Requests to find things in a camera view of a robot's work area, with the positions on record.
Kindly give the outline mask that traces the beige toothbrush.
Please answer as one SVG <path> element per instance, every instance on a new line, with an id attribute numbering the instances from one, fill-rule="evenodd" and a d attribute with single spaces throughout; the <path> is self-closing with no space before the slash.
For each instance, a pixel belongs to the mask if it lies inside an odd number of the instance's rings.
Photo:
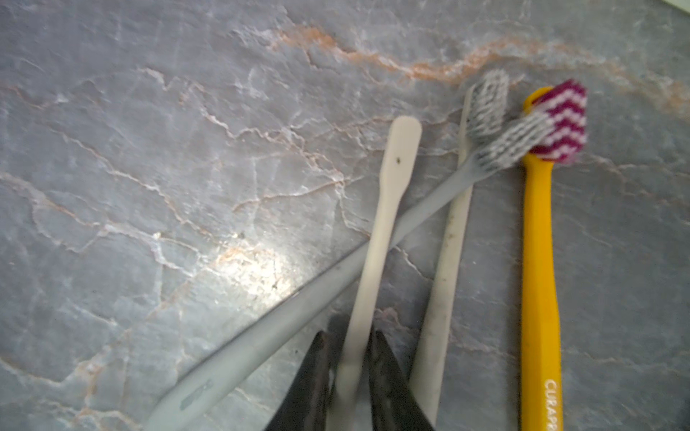
<path id="1" fill-rule="evenodd" d="M 377 213 L 356 300 L 350 316 L 327 413 L 328 430 L 351 430 L 369 332 L 386 264 L 396 214 L 408 185 L 422 138 L 416 118 L 396 118 L 389 129 L 379 174 Z"/>

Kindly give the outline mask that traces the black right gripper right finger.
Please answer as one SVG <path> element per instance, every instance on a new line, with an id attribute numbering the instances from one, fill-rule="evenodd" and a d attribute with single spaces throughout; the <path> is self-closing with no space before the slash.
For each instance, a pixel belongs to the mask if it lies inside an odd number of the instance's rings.
<path id="1" fill-rule="evenodd" d="M 370 334 L 368 362 L 373 429 L 433 431 L 381 330 Z"/>

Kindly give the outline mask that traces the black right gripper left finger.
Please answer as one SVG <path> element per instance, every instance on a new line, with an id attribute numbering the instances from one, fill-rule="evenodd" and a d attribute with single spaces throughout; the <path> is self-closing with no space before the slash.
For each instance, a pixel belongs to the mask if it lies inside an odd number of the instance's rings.
<path id="1" fill-rule="evenodd" d="M 332 337 L 320 330 L 296 373 L 287 395 L 266 427 L 277 430 L 325 430 L 330 391 Z"/>

